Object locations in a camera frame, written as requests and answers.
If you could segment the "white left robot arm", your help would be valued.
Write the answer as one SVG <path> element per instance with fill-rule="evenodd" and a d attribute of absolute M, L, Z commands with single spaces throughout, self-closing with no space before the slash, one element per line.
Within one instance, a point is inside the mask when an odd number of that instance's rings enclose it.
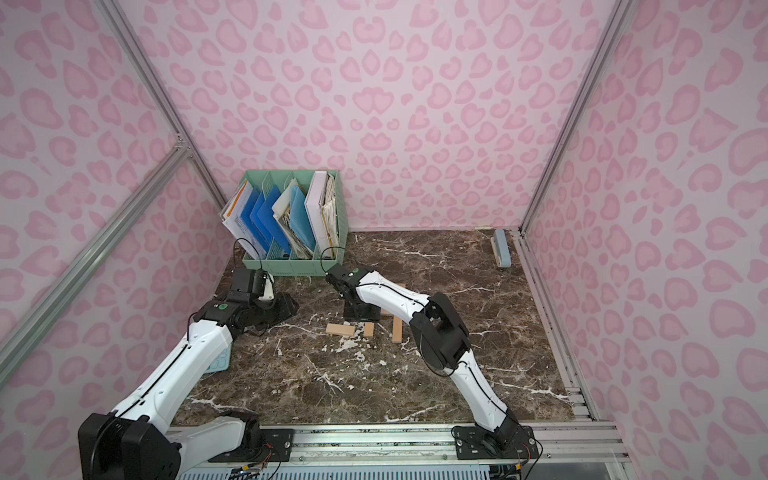
<path fill-rule="evenodd" d="M 179 479 L 217 456 L 262 464 L 277 460 L 253 413 L 228 410 L 180 434 L 170 427 L 193 387 L 238 337 L 266 331 L 298 310 L 267 272 L 234 270 L 226 295 L 190 315 L 180 341 L 148 378 L 111 411 L 93 413 L 79 427 L 83 478 Z"/>

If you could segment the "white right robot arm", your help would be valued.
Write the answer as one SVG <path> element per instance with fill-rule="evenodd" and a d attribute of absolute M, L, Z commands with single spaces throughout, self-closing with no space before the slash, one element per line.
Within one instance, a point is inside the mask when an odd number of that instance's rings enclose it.
<path fill-rule="evenodd" d="M 498 455 L 522 443 L 523 451 L 531 454 L 540 445 L 493 391 L 475 358 L 469 330 L 445 294 L 411 291 L 365 266 L 348 269 L 336 264 L 325 279 L 355 317 L 376 307 L 410 328 L 425 364 L 449 378 L 466 401 L 488 452 Z"/>

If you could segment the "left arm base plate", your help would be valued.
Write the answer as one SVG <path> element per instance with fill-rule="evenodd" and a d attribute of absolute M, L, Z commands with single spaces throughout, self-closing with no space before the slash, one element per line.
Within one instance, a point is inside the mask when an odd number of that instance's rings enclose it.
<path fill-rule="evenodd" d="M 234 450 L 216 455 L 209 463 L 271 463 L 288 462 L 291 457 L 295 431 L 283 428 L 260 428 L 246 435 Z"/>

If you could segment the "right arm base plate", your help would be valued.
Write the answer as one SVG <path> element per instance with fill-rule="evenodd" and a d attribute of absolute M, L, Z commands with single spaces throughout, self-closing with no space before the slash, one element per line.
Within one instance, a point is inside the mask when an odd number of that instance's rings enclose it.
<path fill-rule="evenodd" d="M 459 460 L 514 460 L 527 462 L 541 456 L 541 449 L 529 426 L 513 425 L 509 435 L 496 435 L 478 426 L 451 429 Z"/>

